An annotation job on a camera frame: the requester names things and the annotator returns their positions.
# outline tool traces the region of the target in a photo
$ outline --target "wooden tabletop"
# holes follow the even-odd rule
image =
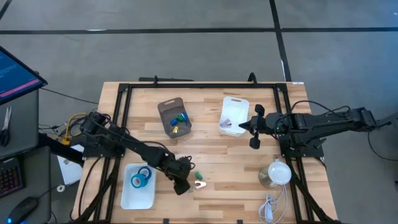
[[[118,82],[104,83],[98,110],[113,115]],[[305,86],[302,83],[287,83],[290,103],[307,100]],[[249,147],[252,137],[247,131],[241,137],[222,135],[218,131],[223,98],[235,96],[250,102],[249,115],[254,116],[254,106],[261,104],[266,113],[276,112],[274,94],[271,89],[232,89],[232,88],[141,88],[134,89],[131,96],[127,128],[135,138],[141,141],[159,141],[164,143],[176,157],[192,156],[196,168],[188,180],[193,183],[194,172],[199,171],[207,182],[202,190],[189,190],[176,195],[173,182],[163,173],[156,173],[155,202],[148,210],[123,210],[121,194],[124,168],[131,163],[142,162],[132,151],[126,150],[121,160],[119,179],[114,201],[112,223],[151,223],[162,222],[169,218],[171,223],[259,223],[258,210],[267,194],[279,196],[282,188],[264,188],[258,180],[258,173],[275,158],[280,158],[279,144],[271,136],[260,135],[261,147],[258,150]],[[172,98],[181,97],[192,122],[192,131],[186,136],[170,139],[164,132],[157,105]],[[282,107],[283,97],[280,94]],[[123,110],[120,110],[119,122]],[[296,113],[310,113],[308,103],[295,107]],[[83,175],[76,195],[72,217],[76,218],[80,192],[87,173],[95,159],[85,162]],[[303,159],[308,188],[314,199],[330,217],[337,219],[335,206],[326,176],[325,168],[315,159]],[[95,165],[83,194],[84,210],[97,194],[101,178],[103,159]],[[287,185],[289,207],[280,223],[295,223],[290,186]],[[303,197],[299,194],[303,218],[306,218]],[[104,197],[101,217],[104,218],[108,195]],[[285,198],[280,201],[275,217],[279,217],[285,207]]]

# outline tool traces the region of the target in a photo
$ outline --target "computer monitor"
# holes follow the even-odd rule
[[[46,84],[37,72],[0,47],[0,105]]]

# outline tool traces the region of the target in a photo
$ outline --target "black metal frame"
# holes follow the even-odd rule
[[[115,104],[115,108],[114,108],[114,116],[113,116],[114,123],[116,123],[118,120],[119,110],[120,110],[120,106],[121,106],[121,98],[122,98],[123,93],[126,92],[126,94],[127,94],[126,102],[124,104],[123,118],[122,118],[122,123],[121,123],[122,128],[126,127],[132,90],[135,88],[271,88],[274,91],[275,105],[277,108],[277,112],[280,112],[280,113],[282,112],[282,106],[281,106],[280,98],[279,98],[280,91],[283,93],[283,96],[284,96],[286,111],[290,112],[292,110],[286,83],[258,83],[256,76],[253,73],[250,74],[249,80],[247,83],[195,83],[195,82],[193,82],[193,83],[189,83],[189,82],[187,82],[187,83],[159,83],[158,82],[159,79],[157,77],[155,77],[154,80],[155,81],[153,83],[134,83],[134,84],[121,83],[121,84],[119,84],[118,95],[116,98],[116,104]],[[121,160],[121,158],[115,159],[114,166],[116,166],[117,169],[119,169],[120,160]],[[303,183],[304,190],[308,191],[302,159],[300,157],[298,157],[295,160],[297,161],[298,175],[300,177],[300,181]],[[102,188],[103,183],[105,182],[105,179],[108,175],[109,162],[110,162],[109,158],[105,159],[105,163],[103,166],[103,173],[101,176],[101,182],[100,182],[99,188]],[[291,158],[286,157],[286,163],[290,167],[293,166],[293,162],[292,162]],[[117,184],[117,179],[111,185],[111,192],[109,194],[109,200],[108,200],[108,205],[107,205],[107,210],[106,210],[106,220],[109,222],[110,222],[111,216],[112,216],[116,184]],[[306,211],[307,211],[308,220],[302,219],[300,205],[299,205],[299,196],[297,194],[296,185],[294,184],[293,180],[290,181],[290,188],[291,188],[291,192],[292,192],[292,201],[293,201],[293,206],[294,206],[294,210],[295,210],[295,217],[296,217],[297,223],[315,223],[311,206],[307,200],[305,200],[305,207],[306,207]],[[101,204],[102,203],[100,202],[95,210],[94,220],[99,220],[100,212],[101,212]]]

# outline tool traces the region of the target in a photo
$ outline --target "white container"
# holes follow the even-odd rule
[[[145,187],[136,189],[131,185],[131,177],[147,164],[128,164],[124,169],[123,191],[120,206],[123,209],[150,209],[155,200],[156,170],[149,167],[152,177]]]
[[[241,136],[246,130],[239,127],[239,124],[248,121],[249,114],[249,102],[244,99],[226,96],[223,100],[223,110],[221,112],[221,122],[229,119],[231,121],[231,127],[222,128],[218,125],[218,130],[221,134],[227,134],[230,136]]]

